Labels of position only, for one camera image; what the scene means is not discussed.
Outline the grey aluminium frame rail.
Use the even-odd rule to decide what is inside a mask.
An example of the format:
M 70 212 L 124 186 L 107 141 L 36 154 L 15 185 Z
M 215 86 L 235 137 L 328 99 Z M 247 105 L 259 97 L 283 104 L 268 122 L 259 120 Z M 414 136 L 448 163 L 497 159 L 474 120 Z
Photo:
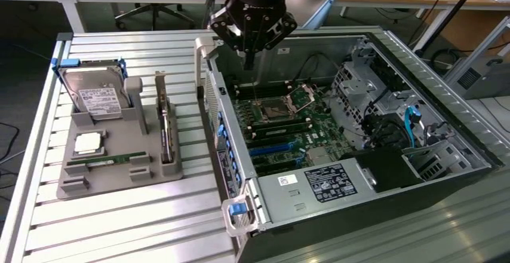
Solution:
M 468 72 L 469 68 L 473 66 L 478 58 L 485 56 L 485 53 L 489 51 L 492 47 L 498 46 L 496 42 L 504 36 L 506 32 L 510 32 L 510 16 L 506 16 L 500 24 L 496 26 L 494 30 L 489 33 L 485 40 L 477 46 L 469 57 L 461 64 L 456 65 L 453 69 L 446 73 L 445 80 L 448 84 L 456 82 L 461 76 Z

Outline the long black expansion slot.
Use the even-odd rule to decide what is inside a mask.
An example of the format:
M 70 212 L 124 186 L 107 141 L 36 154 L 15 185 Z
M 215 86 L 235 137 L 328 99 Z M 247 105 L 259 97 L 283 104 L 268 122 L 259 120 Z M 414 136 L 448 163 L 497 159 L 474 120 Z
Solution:
M 293 142 L 293 139 L 289 139 L 288 137 L 271 137 L 267 139 L 253 140 L 253 141 L 248 142 L 247 147 L 249 149 L 252 149 L 252 148 L 259 148 L 259 147 L 264 147 L 264 146 L 288 144 L 292 142 Z
M 297 165 L 297 160 L 287 160 L 287 161 L 280 161 L 276 163 L 265 163 L 260 164 L 256 166 L 257 170 L 279 170 L 279 169 L 292 169 Z

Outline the black stand pole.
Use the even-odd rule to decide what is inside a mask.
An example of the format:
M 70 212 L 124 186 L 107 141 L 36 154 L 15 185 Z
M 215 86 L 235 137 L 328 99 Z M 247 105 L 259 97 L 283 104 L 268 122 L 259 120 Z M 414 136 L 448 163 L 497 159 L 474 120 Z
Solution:
M 436 41 L 436 38 L 440 36 L 442 30 L 446 28 L 448 24 L 450 23 L 452 19 L 457 15 L 458 11 L 461 10 L 464 4 L 468 0 L 458 0 L 454 7 L 449 10 L 446 16 L 442 18 L 442 21 L 437 23 L 436 29 L 433 31 L 433 34 L 426 39 L 426 42 L 422 45 L 417 45 L 414 47 L 414 53 L 417 56 L 422 56 L 426 50 L 429 49 L 430 45 Z

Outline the black office chair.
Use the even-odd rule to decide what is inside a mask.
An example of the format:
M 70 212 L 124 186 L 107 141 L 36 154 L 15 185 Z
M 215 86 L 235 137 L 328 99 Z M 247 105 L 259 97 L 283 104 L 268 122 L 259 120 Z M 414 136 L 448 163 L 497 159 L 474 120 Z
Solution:
M 120 13 L 119 15 L 115 15 L 115 25 L 120 30 L 127 30 L 127 25 L 123 22 L 123 20 L 128 18 L 133 18 L 133 16 L 137 16 L 144 13 L 151 13 L 152 16 L 152 30 L 156 30 L 157 28 L 157 18 L 160 17 L 160 14 L 167 14 L 172 16 L 173 18 L 181 20 L 188 24 L 188 27 L 191 29 L 196 28 L 196 21 L 189 18 L 184 13 L 184 6 L 183 4 L 159 4 L 159 3 L 151 3 L 151 4 L 141 4 L 135 3 L 135 9 L 129 10 L 128 12 Z

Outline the grey metal disk bay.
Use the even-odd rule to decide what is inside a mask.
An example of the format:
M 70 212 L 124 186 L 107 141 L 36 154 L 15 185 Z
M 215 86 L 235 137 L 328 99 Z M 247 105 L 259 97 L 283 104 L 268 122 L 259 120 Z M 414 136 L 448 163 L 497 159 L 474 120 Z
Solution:
M 446 140 L 420 148 L 406 148 L 402 152 L 425 181 L 472 169 L 472 163 L 457 147 Z

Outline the hard disk with blue rails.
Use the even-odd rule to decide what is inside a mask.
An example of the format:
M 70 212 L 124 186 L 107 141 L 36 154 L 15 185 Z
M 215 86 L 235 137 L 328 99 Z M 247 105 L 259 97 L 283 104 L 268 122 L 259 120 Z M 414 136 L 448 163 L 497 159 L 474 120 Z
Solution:
M 128 74 L 123 58 L 63 59 L 52 69 L 71 96 L 76 113 L 88 113 L 95 121 L 123 117 L 123 109 L 132 107 L 124 89 Z

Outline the dark RAM stick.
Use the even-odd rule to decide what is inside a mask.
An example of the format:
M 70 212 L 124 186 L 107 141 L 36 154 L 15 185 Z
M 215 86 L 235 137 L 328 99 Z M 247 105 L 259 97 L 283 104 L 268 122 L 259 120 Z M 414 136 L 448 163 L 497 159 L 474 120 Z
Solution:
M 252 125 L 248 127 L 249 139 L 260 140 L 276 136 L 285 136 L 291 134 L 304 133 L 313 128 L 313 122 L 304 119 L 293 119 Z

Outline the black green graphics card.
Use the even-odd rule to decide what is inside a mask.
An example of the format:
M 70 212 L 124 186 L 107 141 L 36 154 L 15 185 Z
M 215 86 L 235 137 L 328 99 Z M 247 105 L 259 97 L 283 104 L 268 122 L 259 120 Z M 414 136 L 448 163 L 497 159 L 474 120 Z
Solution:
M 156 94 L 157 94 L 157 118 L 160 122 L 161 134 L 161 163 L 171 164 L 175 160 L 175 152 L 172 147 L 172 125 L 171 125 L 171 105 L 165 90 L 164 72 L 156 71 L 155 75 Z

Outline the grey computer tower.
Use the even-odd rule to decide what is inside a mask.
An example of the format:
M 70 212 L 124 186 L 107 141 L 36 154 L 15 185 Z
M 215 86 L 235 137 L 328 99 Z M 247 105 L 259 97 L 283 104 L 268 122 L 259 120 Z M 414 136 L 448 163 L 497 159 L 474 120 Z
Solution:
M 445 75 L 454 92 L 465 100 L 510 96 L 510 62 L 501 56 L 484 56 L 462 74 L 454 74 L 466 60 L 466 57 L 461 58 Z

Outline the black plastic cover block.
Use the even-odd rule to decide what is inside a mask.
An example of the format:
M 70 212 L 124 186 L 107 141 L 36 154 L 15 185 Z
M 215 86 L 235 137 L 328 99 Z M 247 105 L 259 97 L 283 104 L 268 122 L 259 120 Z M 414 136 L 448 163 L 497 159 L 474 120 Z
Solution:
M 341 160 L 354 158 L 362 170 L 368 170 L 376 181 L 376 192 L 424 183 L 413 167 L 404 159 L 402 150 L 392 146 L 345 153 Z

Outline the grey power supply unit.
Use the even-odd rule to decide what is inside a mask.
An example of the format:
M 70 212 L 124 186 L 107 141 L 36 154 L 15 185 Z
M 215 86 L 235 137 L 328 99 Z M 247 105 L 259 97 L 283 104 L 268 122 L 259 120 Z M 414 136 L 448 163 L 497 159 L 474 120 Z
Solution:
M 293 224 L 372 200 L 376 185 L 372 172 L 354 158 L 259 178 L 275 225 Z

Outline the green RAM stick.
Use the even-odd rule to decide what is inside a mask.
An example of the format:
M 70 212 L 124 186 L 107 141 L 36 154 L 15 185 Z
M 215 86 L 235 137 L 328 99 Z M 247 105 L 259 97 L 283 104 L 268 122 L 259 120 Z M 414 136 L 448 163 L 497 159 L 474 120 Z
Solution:
M 67 162 L 67 167 L 76 167 L 85 165 L 87 167 L 109 166 L 115 164 L 124 164 L 131 162 L 131 158 L 147 156 L 147 152 L 135 152 L 129 154 L 111 155 L 104 157 L 85 158 L 81 160 L 72 160 Z

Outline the blue expansion slot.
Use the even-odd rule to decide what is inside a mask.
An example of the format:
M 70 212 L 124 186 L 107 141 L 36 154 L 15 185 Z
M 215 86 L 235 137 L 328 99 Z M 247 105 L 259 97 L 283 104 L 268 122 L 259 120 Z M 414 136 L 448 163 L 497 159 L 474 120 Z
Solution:
M 293 143 L 285 143 L 285 144 L 273 145 L 268 147 L 253 148 L 249 150 L 249 155 L 259 156 L 259 155 L 273 154 L 277 152 L 287 152 L 287 151 L 291 151 L 293 147 L 295 147 Z

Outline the silver chipset heatsink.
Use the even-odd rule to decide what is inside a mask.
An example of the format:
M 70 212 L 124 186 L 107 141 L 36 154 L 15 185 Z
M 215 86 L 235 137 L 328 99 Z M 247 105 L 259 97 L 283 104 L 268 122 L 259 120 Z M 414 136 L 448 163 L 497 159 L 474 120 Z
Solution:
M 338 161 L 334 152 L 329 151 L 324 146 L 311 148 L 307 152 L 307 158 L 312 166 L 320 166 Z

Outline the silver CPU chip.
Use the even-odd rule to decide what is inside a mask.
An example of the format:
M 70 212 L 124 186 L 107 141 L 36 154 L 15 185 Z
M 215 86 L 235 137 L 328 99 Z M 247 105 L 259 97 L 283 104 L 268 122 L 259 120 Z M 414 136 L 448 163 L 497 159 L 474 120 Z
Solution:
M 101 147 L 103 136 L 97 132 L 83 133 L 75 139 L 75 152 L 78 154 L 95 153 Z

